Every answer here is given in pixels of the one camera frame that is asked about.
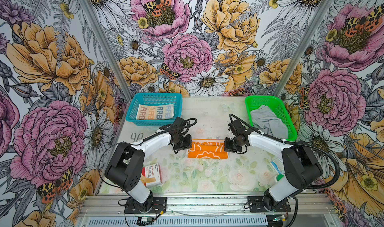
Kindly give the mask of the orange white towel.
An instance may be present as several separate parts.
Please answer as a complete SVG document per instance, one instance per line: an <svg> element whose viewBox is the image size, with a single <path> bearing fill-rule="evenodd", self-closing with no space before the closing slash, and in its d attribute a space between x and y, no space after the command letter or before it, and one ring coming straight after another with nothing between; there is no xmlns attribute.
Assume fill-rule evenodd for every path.
<svg viewBox="0 0 384 227"><path fill-rule="evenodd" d="M224 150L222 139L193 139L192 147L188 150L188 158L196 159L228 159L229 154Z"/></svg>

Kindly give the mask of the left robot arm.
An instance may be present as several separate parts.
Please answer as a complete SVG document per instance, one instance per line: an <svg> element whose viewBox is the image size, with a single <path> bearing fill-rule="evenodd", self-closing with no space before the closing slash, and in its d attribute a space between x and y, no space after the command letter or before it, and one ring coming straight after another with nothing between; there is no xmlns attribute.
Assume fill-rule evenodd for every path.
<svg viewBox="0 0 384 227"><path fill-rule="evenodd" d="M188 131L197 122L196 118L177 117L139 142L118 144L106 166L105 177L126 192L141 212L148 212L153 205L153 193L140 180L145 158L168 145L174 153L190 149L192 136Z"/></svg>

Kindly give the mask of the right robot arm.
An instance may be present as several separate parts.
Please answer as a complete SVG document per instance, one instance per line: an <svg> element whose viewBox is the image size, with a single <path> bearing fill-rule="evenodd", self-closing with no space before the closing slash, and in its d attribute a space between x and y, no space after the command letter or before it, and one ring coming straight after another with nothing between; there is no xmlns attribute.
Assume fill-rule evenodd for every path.
<svg viewBox="0 0 384 227"><path fill-rule="evenodd" d="M233 138L225 138L225 151L245 154L249 147L257 147L283 162L284 176L264 192L261 205L273 212L287 198L293 198L307 189L324 189L337 182L340 177L340 164L330 153L304 142L291 142L279 139L250 126L239 117L230 114L229 130ZM313 151L325 154L334 163L335 173L326 184L312 185L323 175L323 168Z"/></svg>

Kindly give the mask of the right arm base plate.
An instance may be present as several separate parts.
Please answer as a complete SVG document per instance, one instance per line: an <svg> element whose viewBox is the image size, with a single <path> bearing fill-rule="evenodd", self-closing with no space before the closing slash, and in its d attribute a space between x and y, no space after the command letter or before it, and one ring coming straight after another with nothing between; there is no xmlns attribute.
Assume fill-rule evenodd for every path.
<svg viewBox="0 0 384 227"><path fill-rule="evenodd" d="M251 213L290 213L292 211L287 198L276 202L271 197L248 196L246 206Z"/></svg>

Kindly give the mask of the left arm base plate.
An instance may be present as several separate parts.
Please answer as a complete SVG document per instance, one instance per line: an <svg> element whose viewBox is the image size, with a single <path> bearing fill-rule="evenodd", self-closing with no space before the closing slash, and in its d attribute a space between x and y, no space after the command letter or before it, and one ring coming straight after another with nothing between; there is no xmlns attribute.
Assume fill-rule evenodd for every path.
<svg viewBox="0 0 384 227"><path fill-rule="evenodd" d="M124 205L125 214L160 214L161 212L165 213L167 209L167 198L166 197L154 197L149 196L149 198L143 203L128 198L127 203Z"/></svg>

